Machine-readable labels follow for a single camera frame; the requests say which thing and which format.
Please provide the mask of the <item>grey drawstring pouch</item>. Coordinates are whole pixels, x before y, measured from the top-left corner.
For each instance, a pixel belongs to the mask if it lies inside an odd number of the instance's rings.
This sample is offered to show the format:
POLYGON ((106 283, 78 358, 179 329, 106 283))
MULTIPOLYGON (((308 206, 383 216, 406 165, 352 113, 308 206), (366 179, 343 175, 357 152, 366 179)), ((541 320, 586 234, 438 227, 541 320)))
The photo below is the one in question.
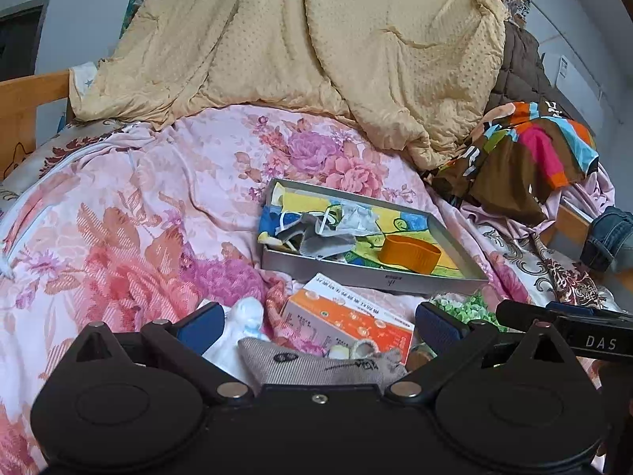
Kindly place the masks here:
POLYGON ((367 358, 331 359, 246 338, 238 342, 238 352, 259 386, 377 385, 384 390, 408 374, 398 348, 367 358))

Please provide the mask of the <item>white face mask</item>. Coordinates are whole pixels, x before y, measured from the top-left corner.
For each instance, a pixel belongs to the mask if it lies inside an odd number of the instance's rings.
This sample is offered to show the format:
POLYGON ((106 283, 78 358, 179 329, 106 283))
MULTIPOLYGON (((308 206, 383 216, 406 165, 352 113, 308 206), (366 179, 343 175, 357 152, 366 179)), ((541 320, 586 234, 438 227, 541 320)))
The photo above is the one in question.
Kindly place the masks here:
POLYGON ((368 237, 381 233, 379 217, 369 208, 356 204, 328 206, 316 232, 324 237, 350 235, 368 237))

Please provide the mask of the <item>white quilted cloth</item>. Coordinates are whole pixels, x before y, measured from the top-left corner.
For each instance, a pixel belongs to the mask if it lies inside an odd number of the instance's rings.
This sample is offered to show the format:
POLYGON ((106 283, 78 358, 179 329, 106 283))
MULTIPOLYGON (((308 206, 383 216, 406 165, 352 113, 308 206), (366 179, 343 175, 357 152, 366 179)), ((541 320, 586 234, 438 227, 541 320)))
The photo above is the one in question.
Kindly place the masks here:
POLYGON ((222 306, 222 309, 222 335, 208 348, 203 357, 241 383, 255 389, 256 381, 240 357, 238 342, 244 338, 268 341, 263 331, 264 307, 256 298, 246 297, 232 307, 222 306))

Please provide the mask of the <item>cream baroque patterned cloth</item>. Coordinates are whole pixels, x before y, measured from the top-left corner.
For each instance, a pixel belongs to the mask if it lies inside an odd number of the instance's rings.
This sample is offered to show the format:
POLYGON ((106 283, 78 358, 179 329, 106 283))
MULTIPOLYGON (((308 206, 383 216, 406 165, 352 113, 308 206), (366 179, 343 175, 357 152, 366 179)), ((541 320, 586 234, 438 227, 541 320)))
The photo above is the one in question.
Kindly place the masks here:
POLYGON ((620 311, 610 290, 595 282, 579 260, 549 249, 538 234, 515 239, 490 225, 479 226, 478 232, 508 298, 539 307, 559 301, 620 311))

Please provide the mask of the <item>dark window frame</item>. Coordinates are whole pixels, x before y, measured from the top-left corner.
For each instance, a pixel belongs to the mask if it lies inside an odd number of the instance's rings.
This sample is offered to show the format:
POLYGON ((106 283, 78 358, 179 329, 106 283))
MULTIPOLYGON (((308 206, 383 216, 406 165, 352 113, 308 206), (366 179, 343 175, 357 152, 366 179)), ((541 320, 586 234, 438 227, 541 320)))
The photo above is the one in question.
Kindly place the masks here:
POLYGON ((49 0, 30 0, 1 11, 0 80, 33 75, 49 0))

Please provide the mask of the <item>brown quilted jacket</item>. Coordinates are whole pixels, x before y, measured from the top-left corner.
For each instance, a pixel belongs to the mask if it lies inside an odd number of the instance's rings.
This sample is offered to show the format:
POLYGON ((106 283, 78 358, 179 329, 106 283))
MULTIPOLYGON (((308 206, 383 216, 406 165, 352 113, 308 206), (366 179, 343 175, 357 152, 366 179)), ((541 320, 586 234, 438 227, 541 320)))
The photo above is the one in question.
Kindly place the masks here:
POLYGON ((583 124, 594 136, 589 123, 567 97, 546 76, 538 47, 540 43, 527 30, 507 21, 501 68, 490 91, 485 112, 514 101, 553 101, 565 117, 583 124))

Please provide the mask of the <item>pink floral bedsheet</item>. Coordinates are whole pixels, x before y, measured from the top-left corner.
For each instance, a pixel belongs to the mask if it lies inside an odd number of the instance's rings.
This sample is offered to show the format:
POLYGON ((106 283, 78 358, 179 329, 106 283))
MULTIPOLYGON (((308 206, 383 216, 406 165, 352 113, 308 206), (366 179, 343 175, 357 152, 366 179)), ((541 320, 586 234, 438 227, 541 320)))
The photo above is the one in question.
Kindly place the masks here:
POLYGON ((44 466, 32 402, 85 325, 136 331, 244 297, 279 310, 297 283, 262 270, 256 241, 276 178, 430 213, 484 271, 489 304, 528 299, 490 232, 427 189, 404 157, 331 119, 234 106, 159 132, 136 123, 98 139, 63 133, 1 189, 3 473, 44 466))

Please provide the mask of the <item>grey tray with frog picture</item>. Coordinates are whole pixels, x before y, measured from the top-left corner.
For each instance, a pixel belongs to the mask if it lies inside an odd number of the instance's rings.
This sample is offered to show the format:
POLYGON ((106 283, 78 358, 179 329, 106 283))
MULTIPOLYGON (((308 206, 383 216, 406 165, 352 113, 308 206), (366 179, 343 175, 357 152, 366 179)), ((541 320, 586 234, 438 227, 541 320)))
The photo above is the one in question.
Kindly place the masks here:
POLYGON ((430 213, 291 180, 270 181, 261 213, 258 242, 263 268, 285 272, 300 282, 322 274, 342 285, 419 295, 472 294, 487 282, 482 268, 430 213), (356 204, 371 209, 379 217, 381 233, 355 237, 356 246, 352 251, 321 260, 301 256, 275 237, 281 223, 289 223, 302 213, 322 219, 328 206, 338 204, 356 204), (442 252, 437 267, 430 275, 420 275, 401 266, 382 264, 378 253, 387 235, 408 236, 435 245, 442 252))

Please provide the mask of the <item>beige dotted quilt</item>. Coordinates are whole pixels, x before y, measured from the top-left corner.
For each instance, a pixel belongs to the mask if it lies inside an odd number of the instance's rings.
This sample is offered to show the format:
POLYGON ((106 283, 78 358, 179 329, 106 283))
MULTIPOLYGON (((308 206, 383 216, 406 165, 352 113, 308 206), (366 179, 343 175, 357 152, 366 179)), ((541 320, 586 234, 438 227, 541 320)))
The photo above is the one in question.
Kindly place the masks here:
POLYGON ((234 104, 325 115, 427 171, 482 118, 507 20, 500 0, 144 0, 71 105, 157 129, 234 104))

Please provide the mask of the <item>blue jeans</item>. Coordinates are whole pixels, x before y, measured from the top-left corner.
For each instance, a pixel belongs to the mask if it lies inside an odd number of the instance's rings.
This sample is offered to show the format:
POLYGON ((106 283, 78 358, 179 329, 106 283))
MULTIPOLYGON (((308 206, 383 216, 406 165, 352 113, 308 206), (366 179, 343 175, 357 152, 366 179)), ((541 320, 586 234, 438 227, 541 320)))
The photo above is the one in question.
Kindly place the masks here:
POLYGON ((632 268, 632 213, 609 206, 595 218, 580 260, 591 270, 619 274, 632 268))

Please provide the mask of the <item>orange white medicine box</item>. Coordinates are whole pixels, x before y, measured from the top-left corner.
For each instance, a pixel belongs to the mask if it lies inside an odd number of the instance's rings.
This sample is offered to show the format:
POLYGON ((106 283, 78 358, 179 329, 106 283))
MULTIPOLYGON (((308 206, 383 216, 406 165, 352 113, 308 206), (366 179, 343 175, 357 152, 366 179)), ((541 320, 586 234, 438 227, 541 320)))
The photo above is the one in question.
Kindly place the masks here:
POLYGON ((281 316, 300 339, 325 351, 371 340, 380 352, 398 348, 406 360, 412 346, 412 323, 322 274, 289 297, 281 316))

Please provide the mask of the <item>glass jar with cork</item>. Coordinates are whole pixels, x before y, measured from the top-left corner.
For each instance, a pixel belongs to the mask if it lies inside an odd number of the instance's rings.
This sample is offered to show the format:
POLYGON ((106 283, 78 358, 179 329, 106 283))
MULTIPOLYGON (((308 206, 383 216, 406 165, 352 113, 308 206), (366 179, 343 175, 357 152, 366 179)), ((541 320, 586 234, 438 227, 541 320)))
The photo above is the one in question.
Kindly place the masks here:
POLYGON ((430 363, 436 357, 437 354, 426 343, 416 344, 416 346, 411 348, 408 355, 406 368, 409 372, 415 371, 430 363))

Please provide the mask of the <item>bag of green paper stars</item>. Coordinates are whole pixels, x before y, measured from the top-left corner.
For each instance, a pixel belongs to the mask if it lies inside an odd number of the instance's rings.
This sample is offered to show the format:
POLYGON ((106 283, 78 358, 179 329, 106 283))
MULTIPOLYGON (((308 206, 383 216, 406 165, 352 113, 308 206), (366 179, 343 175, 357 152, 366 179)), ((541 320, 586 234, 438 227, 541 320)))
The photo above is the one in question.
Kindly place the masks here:
POLYGON ((480 292, 471 296, 452 293, 436 295, 430 301, 454 319, 465 324, 478 319, 495 325, 503 333, 508 331, 508 328, 498 322, 496 315, 491 312, 480 292))

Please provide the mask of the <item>grey face mask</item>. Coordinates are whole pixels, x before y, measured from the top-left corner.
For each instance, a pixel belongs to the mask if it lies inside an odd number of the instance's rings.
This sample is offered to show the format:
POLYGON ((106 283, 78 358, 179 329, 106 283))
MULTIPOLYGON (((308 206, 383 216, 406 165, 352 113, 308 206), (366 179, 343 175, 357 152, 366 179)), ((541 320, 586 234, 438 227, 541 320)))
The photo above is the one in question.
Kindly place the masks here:
POLYGON ((324 221, 311 213, 302 213, 289 223, 281 223, 275 237, 293 252, 319 260, 348 253, 356 246, 353 235, 328 230, 324 221))

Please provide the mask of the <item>pink satin cloth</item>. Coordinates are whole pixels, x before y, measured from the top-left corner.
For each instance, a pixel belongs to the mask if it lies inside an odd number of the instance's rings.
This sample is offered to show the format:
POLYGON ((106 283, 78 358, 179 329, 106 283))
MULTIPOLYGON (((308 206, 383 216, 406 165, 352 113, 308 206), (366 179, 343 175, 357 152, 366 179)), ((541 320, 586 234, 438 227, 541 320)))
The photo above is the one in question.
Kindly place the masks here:
POLYGON ((523 239, 531 233, 541 234, 552 227, 562 203, 571 204, 592 220, 598 218, 607 207, 615 205, 615 196, 615 187, 606 169, 599 163, 598 170, 591 173, 585 180, 550 194, 546 203, 541 206, 545 219, 538 225, 526 225, 497 213, 486 212, 482 207, 470 204, 462 204, 460 212, 476 226, 489 225, 506 237, 523 239))

